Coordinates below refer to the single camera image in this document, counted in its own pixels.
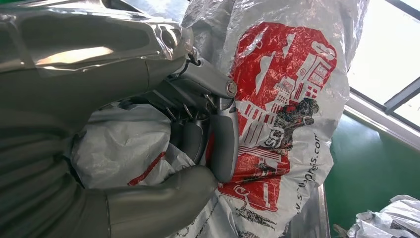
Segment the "bolt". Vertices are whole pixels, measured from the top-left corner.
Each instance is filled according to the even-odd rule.
[[[233,81],[229,81],[226,84],[226,93],[230,97],[235,97],[238,88],[236,87],[236,83]]]

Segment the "green wall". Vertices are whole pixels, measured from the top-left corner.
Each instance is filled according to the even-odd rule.
[[[344,229],[356,214],[379,211],[395,195],[420,199],[420,152],[355,116],[343,115],[332,137],[334,166],[325,180],[333,224]]]

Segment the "red illustration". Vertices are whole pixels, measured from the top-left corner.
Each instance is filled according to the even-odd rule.
[[[233,180],[221,193],[277,211],[293,131],[314,123],[316,97],[336,64],[319,30],[263,22],[242,35],[230,75],[238,86],[240,147]]]

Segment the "window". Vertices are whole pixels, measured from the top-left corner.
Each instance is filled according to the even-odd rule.
[[[351,91],[420,131],[420,0],[371,0]]]

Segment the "plastic bag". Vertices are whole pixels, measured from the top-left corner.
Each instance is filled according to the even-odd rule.
[[[356,215],[347,235],[349,238],[418,238],[420,237],[420,201],[398,195],[380,212]]]
[[[279,237],[333,161],[366,0],[194,0],[202,57],[238,85],[239,157],[221,184],[239,237]]]
[[[169,144],[170,120],[153,106],[96,111],[85,132],[74,145],[71,162],[86,188],[152,185],[168,175],[159,171],[171,166],[159,161]]]

